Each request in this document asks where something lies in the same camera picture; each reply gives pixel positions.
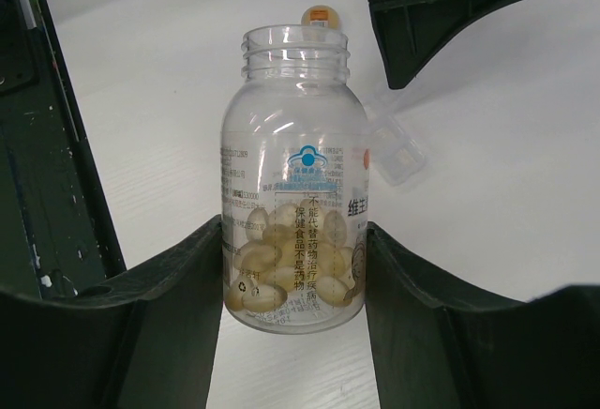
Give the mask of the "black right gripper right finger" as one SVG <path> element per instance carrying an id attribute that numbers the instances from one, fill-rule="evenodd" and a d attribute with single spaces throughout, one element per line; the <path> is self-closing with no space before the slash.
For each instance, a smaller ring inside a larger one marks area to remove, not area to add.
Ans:
<path id="1" fill-rule="evenodd" d="M 367 323 L 383 408 L 595 408 L 599 289 L 530 302 L 478 288 L 367 229 Z"/>

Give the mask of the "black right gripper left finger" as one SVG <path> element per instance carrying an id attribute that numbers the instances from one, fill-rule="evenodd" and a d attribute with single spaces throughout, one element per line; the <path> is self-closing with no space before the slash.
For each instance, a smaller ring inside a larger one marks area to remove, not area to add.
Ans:
<path id="1" fill-rule="evenodd" d="M 203 408 L 222 311 L 221 223 L 71 298 L 1 294 L 5 408 Z"/>

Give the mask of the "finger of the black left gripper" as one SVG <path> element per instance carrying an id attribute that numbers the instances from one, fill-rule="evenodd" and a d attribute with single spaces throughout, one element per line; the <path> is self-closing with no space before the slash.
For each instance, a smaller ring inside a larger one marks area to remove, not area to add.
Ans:
<path id="1" fill-rule="evenodd" d="M 388 87 L 405 88 L 448 42 L 523 0 L 368 0 Z"/>

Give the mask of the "orange bottle cap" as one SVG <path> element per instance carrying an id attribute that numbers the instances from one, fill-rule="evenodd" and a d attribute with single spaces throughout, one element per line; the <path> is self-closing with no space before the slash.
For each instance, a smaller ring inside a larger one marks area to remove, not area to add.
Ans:
<path id="1" fill-rule="evenodd" d="M 308 8 L 301 17 L 302 25 L 318 26 L 334 30 L 341 29 L 338 12 L 327 5 L 316 5 Z"/>

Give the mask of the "translucent weekly pill organizer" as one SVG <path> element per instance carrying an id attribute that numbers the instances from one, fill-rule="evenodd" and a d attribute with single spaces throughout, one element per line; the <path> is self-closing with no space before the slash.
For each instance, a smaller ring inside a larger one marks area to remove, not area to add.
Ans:
<path id="1" fill-rule="evenodd" d="M 380 88 L 364 101 L 371 138 L 371 157 L 390 186 L 404 184 L 426 165 L 426 156 L 399 124 L 400 92 Z"/>

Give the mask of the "clear pill bottle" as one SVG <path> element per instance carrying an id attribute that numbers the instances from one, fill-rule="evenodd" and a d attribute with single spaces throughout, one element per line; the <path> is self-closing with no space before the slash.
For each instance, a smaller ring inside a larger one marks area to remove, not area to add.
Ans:
<path id="1" fill-rule="evenodd" d="M 263 332 L 340 326 L 364 304 L 368 246 L 368 118 L 347 37 L 280 24 L 242 49 L 220 140 L 225 306 Z"/>

